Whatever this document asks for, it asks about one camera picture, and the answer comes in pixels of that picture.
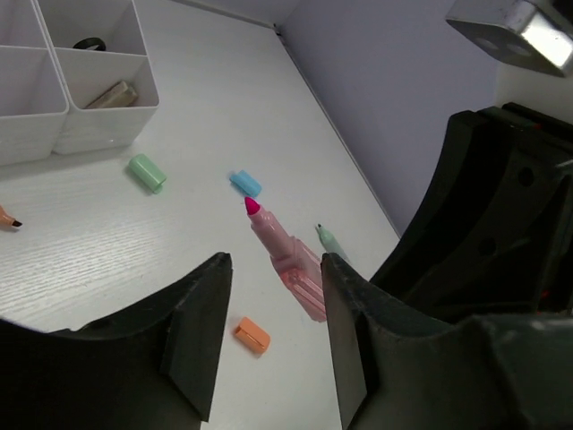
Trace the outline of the black handled scissors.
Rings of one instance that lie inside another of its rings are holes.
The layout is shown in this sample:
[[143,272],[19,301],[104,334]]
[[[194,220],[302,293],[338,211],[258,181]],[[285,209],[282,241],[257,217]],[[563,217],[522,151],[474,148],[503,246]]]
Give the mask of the black handled scissors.
[[77,43],[75,43],[73,45],[73,49],[105,52],[107,50],[107,45],[105,41],[101,38],[90,37],[82,39]]

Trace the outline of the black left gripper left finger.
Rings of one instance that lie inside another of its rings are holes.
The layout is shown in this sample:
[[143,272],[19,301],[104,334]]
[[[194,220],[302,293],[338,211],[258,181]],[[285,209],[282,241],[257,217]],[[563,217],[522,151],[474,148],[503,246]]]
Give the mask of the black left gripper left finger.
[[4,429],[198,429],[210,418],[232,260],[78,331],[1,323]]

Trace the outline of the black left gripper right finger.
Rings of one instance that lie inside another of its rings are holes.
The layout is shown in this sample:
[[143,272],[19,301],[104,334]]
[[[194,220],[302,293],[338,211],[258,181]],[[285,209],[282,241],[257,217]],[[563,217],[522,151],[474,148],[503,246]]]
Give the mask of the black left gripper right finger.
[[449,324],[335,254],[321,263],[345,429],[569,429],[572,321],[487,314]]

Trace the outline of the pink highlighter pen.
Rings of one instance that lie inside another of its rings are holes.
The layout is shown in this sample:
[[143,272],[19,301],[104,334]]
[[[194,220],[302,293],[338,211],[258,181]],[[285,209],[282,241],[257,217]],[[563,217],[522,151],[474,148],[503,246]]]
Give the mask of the pink highlighter pen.
[[252,197],[244,198],[251,229],[269,254],[281,281],[318,323],[327,320],[319,257],[299,238],[291,236],[271,211]]

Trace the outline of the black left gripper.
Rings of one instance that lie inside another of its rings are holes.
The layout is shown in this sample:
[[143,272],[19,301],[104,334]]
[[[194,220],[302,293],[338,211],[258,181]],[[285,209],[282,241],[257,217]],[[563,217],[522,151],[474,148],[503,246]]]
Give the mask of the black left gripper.
[[572,307],[572,126],[516,103],[447,124],[423,201],[372,283],[455,323]]

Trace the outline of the grey eraser block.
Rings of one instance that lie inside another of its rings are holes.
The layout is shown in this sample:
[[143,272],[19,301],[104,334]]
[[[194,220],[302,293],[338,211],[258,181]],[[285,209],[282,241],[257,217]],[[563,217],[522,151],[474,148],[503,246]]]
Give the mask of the grey eraser block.
[[109,88],[97,99],[89,103],[86,109],[127,108],[139,97],[137,90],[126,81],[120,81]]

